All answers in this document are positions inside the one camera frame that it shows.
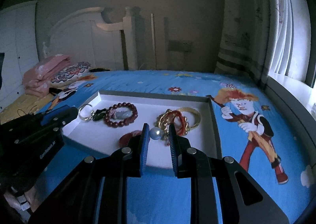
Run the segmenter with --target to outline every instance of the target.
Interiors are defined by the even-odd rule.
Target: curtain
[[[266,83],[270,71],[305,80],[307,65],[302,62],[308,64],[308,33],[304,35],[307,39],[295,40],[293,27],[300,24],[294,19],[291,0],[225,0],[215,72],[250,76],[261,86]],[[299,40],[306,40],[307,46],[304,52],[292,54],[293,46]],[[293,60],[296,55],[304,57],[296,63]]]

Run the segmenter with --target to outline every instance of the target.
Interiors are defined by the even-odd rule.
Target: bed post
[[[127,64],[129,70],[137,70],[137,53],[135,41],[135,18],[132,9],[125,7],[126,15],[123,17],[123,29],[126,43]]]

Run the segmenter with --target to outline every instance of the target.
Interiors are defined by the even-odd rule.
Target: blue bedsheet
[[[246,78],[205,73],[173,71],[111,71],[90,74],[69,86],[41,111],[62,105],[79,107],[98,90],[115,90],[167,95],[211,95],[217,103],[231,109],[244,124],[222,112],[223,105],[213,102],[221,139],[222,155],[233,156],[272,197],[288,216],[290,223],[300,216],[315,196],[314,179],[308,155],[300,138],[268,100],[265,94]],[[281,159],[271,164],[256,138],[256,132],[268,142]],[[88,153],[66,145],[41,175],[45,194]],[[128,223],[189,223],[190,181],[177,180],[159,170],[148,170],[141,179],[128,180]]]

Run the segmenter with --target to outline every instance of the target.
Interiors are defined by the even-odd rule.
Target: pillow
[[[59,88],[67,86],[78,80],[83,74],[88,73],[91,64],[88,62],[79,62],[65,67],[51,79],[51,87]]]

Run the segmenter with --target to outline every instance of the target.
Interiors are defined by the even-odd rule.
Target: printed flower
[[[227,87],[227,88],[236,88],[236,86],[233,84],[227,84],[227,83],[223,83],[223,82],[221,82],[219,85]]]
[[[91,87],[94,83],[88,83],[86,85],[84,85],[84,87]]]
[[[261,106],[261,109],[262,109],[263,111],[265,111],[265,110],[271,111],[271,109],[270,109],[269,106]]]
[[[179,92],[179,91],[181,91],[182,89],[179,88],[179,87],[170,87],[168,90],[170,90],[171,92]]]

